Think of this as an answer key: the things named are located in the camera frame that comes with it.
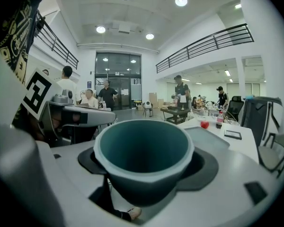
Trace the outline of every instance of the beverage bottle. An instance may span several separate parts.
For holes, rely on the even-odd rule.
[[[223,119],[223,111],[220,111],[217,118],[216,128],[220,129],[222,127]]]

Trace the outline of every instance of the cup rim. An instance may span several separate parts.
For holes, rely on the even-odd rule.
[[[186,136],[187,144],[188,144],[186,153],[176,164],[172,165],[171,167],[166,168],[166,169],[161,170],[161,171],[152,172],[152,173],[135,173],[135,172],[131,172],[131,171],[128,171],[128,170],[124,170],[124,169],[114,165],[104,156],[102,150],[99,147],[102,136],[105,134],[105,132],[107,132],[109,129],[111,129],[111,127],[115,127],[117,125],[120,125],[121,123],[127,123],[127,122],[132,122],[132,121],[150,121],[150,122],[156,121],[156,122],[160,122],[160,123],[166,123],[166,124],[168,124],[172,127],[176,127],[178,130],[180,130]],[[189,134],[184,129],[177,127],[176,125],[169,123],[169,122],[160,121],[160,120],[150,120],[150,119],[127,120],[127,121],[122,121],[122,122],[113,124],[113,125],[105,128],[96,137],[95,146],[94,146],[94,152],[95,152],[96,159],[108,171],[108,173],[110,173],[111,175],[116,175],[116,176],[123,177],[123,178],[126,178],[126,179],[131,179],[131,180],[136,180],[136,181],[144,181],[144,182],[147,182],[147,183],[153,183],[153,182],[159,181],[161,179],[164,179],[164,178],[171,176],[171,175],[175,175],[175,174],[179,173],[180,171],[182,171],[183,168],[186,167],[190,163],[194,149],[195,149],[195,146],[194,146]]]

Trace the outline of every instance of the cardboard box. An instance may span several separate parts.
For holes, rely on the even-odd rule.
[[[157,93],[150,93],[150,102],[153,104],[153,108],[158,108]]]
[[[158,106],[159,108],[162,108],[164,105],[164,99],[158,99]]]
[[[141,111],[141,110],[143,110],[143,107],[142,107],[142,105],[137,105],[136,109],[138,109],[138,111]]]

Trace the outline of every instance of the balcony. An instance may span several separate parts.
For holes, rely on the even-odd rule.
[[[191,58],[228,46],[254,42],[247,24],[233,26],[199,39],[156,65],[157,73]]]
[[[46,44],[52,52],[58,54],[66,63],[77,69],[78,59],[66,48],[61,40],[55,35],[49,25],[46,23],[44,18],[41,16],[39,11],[36,16],[36,30],[35,37]]]

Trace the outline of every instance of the round ceiling light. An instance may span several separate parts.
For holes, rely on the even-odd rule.
[[[153,34],[147,34],[146,39],[152,40],[155,36]]]
[[[187,4],[187,0],[175,0],[175,2],[180,7],[183,7]]]
[[[99,26],[96,28],[96,31],[100,34],[103,34],[105,32],[105,28],[103,26]]]

